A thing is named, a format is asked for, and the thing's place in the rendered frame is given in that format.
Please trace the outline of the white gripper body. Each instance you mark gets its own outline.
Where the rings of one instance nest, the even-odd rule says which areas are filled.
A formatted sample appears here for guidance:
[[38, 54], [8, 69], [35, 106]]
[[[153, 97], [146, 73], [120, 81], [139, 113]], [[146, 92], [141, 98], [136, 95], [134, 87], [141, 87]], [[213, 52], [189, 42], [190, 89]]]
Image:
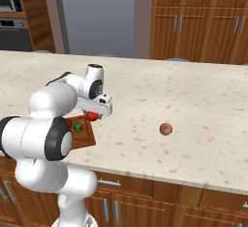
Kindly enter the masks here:
[[112, 102], [110, 97], [97, 97], [93, 100], [78, 98], [77, 107], [84, 112], [92, 112], [106, 116], [112, 114]]

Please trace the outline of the red tomato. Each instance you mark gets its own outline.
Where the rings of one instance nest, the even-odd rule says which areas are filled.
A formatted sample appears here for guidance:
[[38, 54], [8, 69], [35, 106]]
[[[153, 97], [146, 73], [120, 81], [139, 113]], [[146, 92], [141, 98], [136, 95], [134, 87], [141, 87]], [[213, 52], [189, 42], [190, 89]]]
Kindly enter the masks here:
[[89, 121], [96, 121], [99, 119], [99, 115], [97, 113], [93, 113], [93, 112], [87, 112], [86, 113], [86, 118]]

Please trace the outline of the brown wooden cutting board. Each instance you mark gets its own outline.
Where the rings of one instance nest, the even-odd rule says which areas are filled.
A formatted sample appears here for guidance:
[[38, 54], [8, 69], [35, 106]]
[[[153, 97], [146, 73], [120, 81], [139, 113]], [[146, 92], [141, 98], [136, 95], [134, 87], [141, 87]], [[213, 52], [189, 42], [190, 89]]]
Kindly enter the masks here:
[[[94, 146], [96, 144], [93, 129], [91, 123], [84, 115], [66, 117], [70, 118], [73, 122], [72, 128], [70, 131], [73, 135], [73, 144], [72, 149], [79, 149], [88, 146]], [[79, 122], [82, 125], [82, 130], [80, 132], [74, 131], [74, 124]]]

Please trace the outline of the brown onion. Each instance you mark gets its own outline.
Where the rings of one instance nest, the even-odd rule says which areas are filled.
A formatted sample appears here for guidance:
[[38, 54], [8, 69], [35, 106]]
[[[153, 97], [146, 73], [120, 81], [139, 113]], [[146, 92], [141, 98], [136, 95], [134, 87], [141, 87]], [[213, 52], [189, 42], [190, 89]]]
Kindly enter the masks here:
[[172, 132], [172, 127], [168, 123], [163, 123], [160, 125], [160, 133], [164, 136], [169, 135]]

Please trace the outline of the wooden drawer front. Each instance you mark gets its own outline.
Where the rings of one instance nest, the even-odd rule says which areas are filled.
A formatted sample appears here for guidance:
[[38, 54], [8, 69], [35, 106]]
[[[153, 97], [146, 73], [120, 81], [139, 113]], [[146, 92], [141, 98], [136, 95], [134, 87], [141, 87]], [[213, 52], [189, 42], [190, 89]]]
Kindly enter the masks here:
[[120, 186], [110, 186], [98, 183], [98, 189], [114, 190], [119, 192], [137, 193], [141, 195], [150, 195], [152, 193], [152, 181], [143, 178], [133, 178], [109, 173], [96, 172], [97, 178], [120, 182]]
[[248, 211], [243, 204], [248, 203], [248, 196], [222, 192], [216, 190], [205, 190], [201, 197], [201, 208], [227, 209], [231, 211]]

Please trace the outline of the wooden cupboard door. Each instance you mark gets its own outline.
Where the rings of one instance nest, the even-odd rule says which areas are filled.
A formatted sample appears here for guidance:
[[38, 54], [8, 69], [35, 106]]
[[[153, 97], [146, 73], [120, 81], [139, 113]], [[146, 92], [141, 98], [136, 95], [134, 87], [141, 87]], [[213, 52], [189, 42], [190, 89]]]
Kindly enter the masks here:
[[177, 207], [172, 227], [248, 227], [248, 211]]
[[3, 179], [11, 183], [15, 194], [15, 204], [9, 197], [4, 183], [3, 188], [10, 199], [11, 207], [15, 210], [15, 219], [23, 227], [50, 227], [59, 216], [57, 196], [49, 193], [31, 191], [21, 186], [14, 175], [1, 173]]
[[[118, 201], [119, 224], [114, 221], [114, 201]], [[171, 227], [174, 204], [121, 194], [112, 195], [114, 227]]]
[[[103, 213], [103, 199], [108, 199], [109, 221], [105, 222]], [[96, 191], [91, 197], [85, 200], [85, 205], [89, 213], [95, 218], [98, 227], [112, 227], [111, 198], [110, 194], [103, 191]]]

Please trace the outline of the tall wooden oven cabinet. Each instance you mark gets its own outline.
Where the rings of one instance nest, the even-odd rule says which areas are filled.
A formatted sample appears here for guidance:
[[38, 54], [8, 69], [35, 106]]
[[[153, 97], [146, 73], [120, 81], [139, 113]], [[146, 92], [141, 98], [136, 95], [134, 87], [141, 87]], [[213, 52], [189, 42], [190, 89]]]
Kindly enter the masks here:
[[0, 12], [0, 17], [24, 18], [27, 22], [33, 50], [48, 50], [55, 53], [47, 0], [20, 0], [22, 12]]

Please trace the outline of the wooden cupboard run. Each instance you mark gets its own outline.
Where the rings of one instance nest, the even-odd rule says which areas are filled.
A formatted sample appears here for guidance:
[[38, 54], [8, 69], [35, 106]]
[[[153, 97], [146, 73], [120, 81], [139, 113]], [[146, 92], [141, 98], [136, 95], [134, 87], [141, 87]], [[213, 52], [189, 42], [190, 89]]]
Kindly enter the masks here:
[[248, 63], [248, 0], [152, 0], [151, 59]]

